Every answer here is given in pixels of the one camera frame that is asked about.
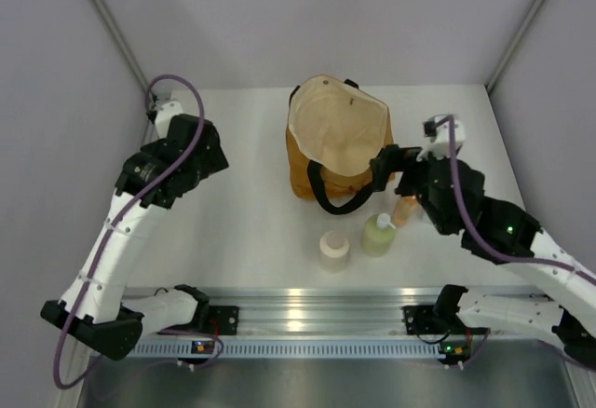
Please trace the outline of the tan canvas tote bag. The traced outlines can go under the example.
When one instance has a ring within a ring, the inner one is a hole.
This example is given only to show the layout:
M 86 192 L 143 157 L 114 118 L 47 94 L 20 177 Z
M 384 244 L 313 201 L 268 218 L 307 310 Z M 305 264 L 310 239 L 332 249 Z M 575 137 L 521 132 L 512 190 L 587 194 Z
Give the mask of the tan canvas tote bag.
M 390 110 L 351 80 L 316 75 L 291 92 L 285 142 L 292 192 L 346 215 L 373 193 L 370 161 L 394 142 Z

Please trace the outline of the green pump bottle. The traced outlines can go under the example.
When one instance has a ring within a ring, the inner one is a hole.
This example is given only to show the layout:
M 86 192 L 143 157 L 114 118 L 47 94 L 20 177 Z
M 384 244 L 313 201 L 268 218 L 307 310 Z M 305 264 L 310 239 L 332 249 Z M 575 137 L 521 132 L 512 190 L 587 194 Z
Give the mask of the green pump bottle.
M 361 246 L 371 257 L 385 255 L 396 235 L 397 227 L 388 213 L 379 213 L 369 217 L 364 225 Z

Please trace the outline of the beige cylindrical bottle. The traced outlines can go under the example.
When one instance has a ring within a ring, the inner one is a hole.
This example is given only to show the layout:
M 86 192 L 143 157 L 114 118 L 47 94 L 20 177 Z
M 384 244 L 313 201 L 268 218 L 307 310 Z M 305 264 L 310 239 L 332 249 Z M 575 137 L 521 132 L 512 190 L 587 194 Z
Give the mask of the beige cylindrical bottle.
M 328 272 L 339 272 L 347 265 L 349 251 L 349 239 L 344 232 L 327 231 L 319 240 L 319 264 Z

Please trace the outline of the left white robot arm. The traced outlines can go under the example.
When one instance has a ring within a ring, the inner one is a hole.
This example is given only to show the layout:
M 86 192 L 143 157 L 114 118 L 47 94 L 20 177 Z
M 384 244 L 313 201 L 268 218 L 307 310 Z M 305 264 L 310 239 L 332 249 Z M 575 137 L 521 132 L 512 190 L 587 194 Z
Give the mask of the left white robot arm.
M 146 335 L 168 328 L 204 331 L 210 299 L 179 284 L 144 299 L 124 291 L 145 243 L 185 193 L 229 166 L 217 129 L 207 119 L 178 114 L 158 140 L 127 159 L 116 181 L 106 222 L 71 287 L 44 303 L 40 316 L 110 360 L 122 360 Z

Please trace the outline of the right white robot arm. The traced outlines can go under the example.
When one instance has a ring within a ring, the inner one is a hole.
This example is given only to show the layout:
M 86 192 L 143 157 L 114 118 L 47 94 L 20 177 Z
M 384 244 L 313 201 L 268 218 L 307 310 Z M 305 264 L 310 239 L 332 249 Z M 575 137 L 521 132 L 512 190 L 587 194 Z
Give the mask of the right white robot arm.
M 467 327 L 521 333 L 594 366 L 594 273 L 521 207 L 486 196 L 483 173 L 455 155 L 420 159 L 420 152 L 396 145 L 383 148 L 371 161 L 373 190 L 384 189 L 390 174 L 400 173 L 396 194 L 416 197 L 439 234 L 460 236 L 463 249 L 547 297 L 532 303 L 447 284 L 433 307 L 435 323 L 445 331 Z

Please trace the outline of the orange bottle pink cap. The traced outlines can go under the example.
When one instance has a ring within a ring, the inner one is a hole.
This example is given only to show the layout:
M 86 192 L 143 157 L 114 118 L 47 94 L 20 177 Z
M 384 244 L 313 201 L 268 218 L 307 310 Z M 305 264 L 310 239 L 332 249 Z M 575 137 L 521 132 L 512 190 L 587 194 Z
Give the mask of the orange bottle pink cap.
M 402 227 L 407 224 L 408 220 L 413 216 L 418 207 L 416 197 L 400 197 L 394 207 L 392 213 L 392 223 L 396 227 Z

